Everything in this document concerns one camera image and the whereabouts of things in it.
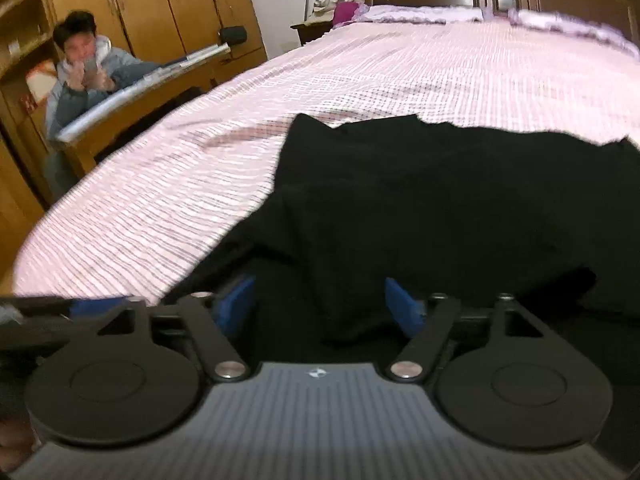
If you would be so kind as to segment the black garment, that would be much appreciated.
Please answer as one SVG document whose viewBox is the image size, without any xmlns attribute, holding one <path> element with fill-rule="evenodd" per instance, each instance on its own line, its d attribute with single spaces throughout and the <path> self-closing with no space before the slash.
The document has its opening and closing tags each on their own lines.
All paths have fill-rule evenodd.
<svg viewBox="0 0 640 480">
<path fill-rule="evenodd" d="M 294 118 L 272 192 L 181 283 L 241 275 L 254 297 L 232 341 L 260 362 L 387 368 L 434 294 L 490 309 L 509 294 L 610 382 L 597 439 L 639 459 L 639 151 L 557 132 L 427 124 L 331 128 Z"/>
</svg>

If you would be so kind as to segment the beige clothes pile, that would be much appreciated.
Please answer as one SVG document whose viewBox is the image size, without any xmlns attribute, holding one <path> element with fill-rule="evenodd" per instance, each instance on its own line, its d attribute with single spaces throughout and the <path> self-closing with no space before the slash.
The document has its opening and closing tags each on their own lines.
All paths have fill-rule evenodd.
<svg viewBox="0 0 640 480">
<path fill-rule="evenodd" d="M 364 0 L 314 0 L 306 24 L 332 22 L 336 8 L 342 3 L 348 3 L 351 8 L 357 9 Z"/>
</svg>

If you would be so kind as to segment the pink checked bed sheet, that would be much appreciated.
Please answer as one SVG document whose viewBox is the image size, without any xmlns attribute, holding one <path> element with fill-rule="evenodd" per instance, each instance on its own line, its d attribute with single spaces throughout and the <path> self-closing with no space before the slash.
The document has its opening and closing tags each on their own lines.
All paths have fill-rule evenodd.
<svg viewBox="0 0 640 480">
<path fill-rule="evenodd" d="M 30 232 L 21 296 L 163 297 L 272 187 L 297 114 L 416 115 L 602 144 L 639 135 L 639 64 L 505 20 L 350 24 L 178 108 L 107 157 Z"/>
</svg>

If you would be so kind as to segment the seated person in grey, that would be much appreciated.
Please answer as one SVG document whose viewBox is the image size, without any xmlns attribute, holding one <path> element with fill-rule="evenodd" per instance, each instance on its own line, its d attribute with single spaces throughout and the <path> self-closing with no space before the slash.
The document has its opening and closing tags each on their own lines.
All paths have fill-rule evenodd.
<svg viewBox="0 0 640 480">
<path fill-rule="evenodd" d="M 89 11 L 67 14 L 56 24 L 52 38 L 63 58 L 56 66 L 56 83 L 47 98 L 44 126 L 52 153 L 44 163 L 44 176 L 58 200 L 78 182 L 58 140 L 62 130 L 160 66 L 114 47 L 111 40 L 96 32 L 96 20 Z"/>
</svg>

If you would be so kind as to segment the smartphone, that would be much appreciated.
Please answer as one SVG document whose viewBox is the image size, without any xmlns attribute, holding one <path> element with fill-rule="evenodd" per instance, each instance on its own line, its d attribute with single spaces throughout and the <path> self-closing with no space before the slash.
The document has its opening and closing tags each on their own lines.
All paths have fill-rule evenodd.
<svg viewBox="0 0 640 480">
<path fill-rule="evenodd" d="M 100 69 L 99 63 L 96 58 L 84 59 L 84 74 L 86 77 L 94 77 Z"/>
</svg>

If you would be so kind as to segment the wooden wardrobe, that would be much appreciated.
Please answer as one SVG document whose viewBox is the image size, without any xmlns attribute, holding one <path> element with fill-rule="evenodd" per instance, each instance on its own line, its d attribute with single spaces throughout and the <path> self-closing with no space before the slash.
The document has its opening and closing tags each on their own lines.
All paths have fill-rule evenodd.
<svg viewBox="0 0 640 480">
<path fill-rule="evenodd" d="M 189 274 L 264 194 L 264 180 L 243 168 L 252 148 L 212 148 L 238 121 L 262 64 L 154 110 L 57 200 L 44 176 L 46 114 L 26 108 L 27 77 L 62 61 L 52 35 L 73 10 L 91 12 L 114 47 L 160 67 L 218 44 L 221 27 L 246 28 L 234 58 L 266 50 L 262 34 L 252 0 L 1 0 L 1 143 L 16 151 L 21 178 L 10 208 L 18 227 L 2 233 L 1 252 L 15 292 L 152 294 Z"/>
</svg>

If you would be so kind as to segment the black pouch on desk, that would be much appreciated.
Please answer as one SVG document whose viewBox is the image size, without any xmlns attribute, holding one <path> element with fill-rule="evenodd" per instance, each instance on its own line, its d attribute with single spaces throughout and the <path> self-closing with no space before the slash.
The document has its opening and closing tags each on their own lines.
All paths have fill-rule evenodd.
<svg viewBox="0 0 640 480">
<path fill-rule="evenodd" d="M 229 47 L 239 46 L 247 42 L 248 33 L 242 25 L 221 27 L 218 32 L 220 42 Z"/>
</svg>

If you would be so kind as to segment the right purple ruffled pillow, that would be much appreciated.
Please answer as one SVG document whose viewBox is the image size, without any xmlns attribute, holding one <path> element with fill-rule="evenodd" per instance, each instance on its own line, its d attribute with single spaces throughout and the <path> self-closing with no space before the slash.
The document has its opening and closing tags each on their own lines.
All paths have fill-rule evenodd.
<svg viewBox="0 0 640 480">
<path fill-rule="evenodd" d="M 520 26 L 538 32 L 557 32 L 570 37 L 580 37 L 608 44 L 624 51 L 638 60 L 639 48 L 623 33 L 604 23 L 586 22 L 574 16 L 561 13 L 546 13 L 532 10 L 511 9 L 506 14 L 512 26 Z"/>
</svg>

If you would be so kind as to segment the purple ruffled pillow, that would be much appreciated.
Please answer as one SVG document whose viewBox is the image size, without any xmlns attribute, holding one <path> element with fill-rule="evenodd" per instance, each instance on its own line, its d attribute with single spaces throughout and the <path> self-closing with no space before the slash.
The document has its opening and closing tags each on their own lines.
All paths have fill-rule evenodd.
<svg viewBox="0 0 640 480">
<path fill-rule="evenodd" d="M 481 8 L 465 6 L 362 6 L 352 18 L 354 23 L 451 24 L 481 23 Z"/>
<path fill-rule="evenodd" d="M 561 13 L 546 13 L 532 10 L 511 9 L 506 14 L 512 26 L 520 26 L 538 32 L 557 32 L 570 37 L 580 37 L 608 44 L 624 51 L 638 60 L 639 48 L 623 33 L 604 23 L 586 22 L 574 16 Z"/>
</svg>

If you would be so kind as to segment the left purple ruffled pillow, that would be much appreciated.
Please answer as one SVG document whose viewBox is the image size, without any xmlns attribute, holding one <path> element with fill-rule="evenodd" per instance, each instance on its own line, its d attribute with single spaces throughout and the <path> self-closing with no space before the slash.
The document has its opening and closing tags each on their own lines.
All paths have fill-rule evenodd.
<svg viewBox="0 0 640 480">
<path fill-rule="evenodd" d="M 481 23 L 481 8 L 465 6 L 362 6 L 352 18 L 354 23 L 451 24 Z"/>
</svg>

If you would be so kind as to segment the dark wooden nightstand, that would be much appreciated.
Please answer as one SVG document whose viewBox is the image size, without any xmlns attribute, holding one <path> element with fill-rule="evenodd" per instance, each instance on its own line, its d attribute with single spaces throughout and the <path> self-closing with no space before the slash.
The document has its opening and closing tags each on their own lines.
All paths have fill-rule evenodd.
<svg viewBox="0 0 640 480">
<path fill-rule="evenodd" d="M 333 23 L 331 21 L 300 23 L 291 26 L 291 29 L 296 32 L 299 43 L 302 47 L 305 44 L 309 44 L 311 41 L 321 38 L 327 32 L 330 32 L 332 28 Z"/>
</svg>

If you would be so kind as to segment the magenta cloth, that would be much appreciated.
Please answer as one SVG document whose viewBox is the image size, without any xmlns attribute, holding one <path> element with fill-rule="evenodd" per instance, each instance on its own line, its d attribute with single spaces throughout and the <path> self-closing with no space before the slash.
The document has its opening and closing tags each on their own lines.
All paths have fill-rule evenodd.
<svg viewBox="0 0 640 480">
<path fill-rule="evenodd" d="M 356 1 L 342 1 L 337 3 L 334 10 L 332 27 L 339 28 L 352 23 L 361 14 L 366 13 L 369 7 L 365 3 Z"/>
</svg>

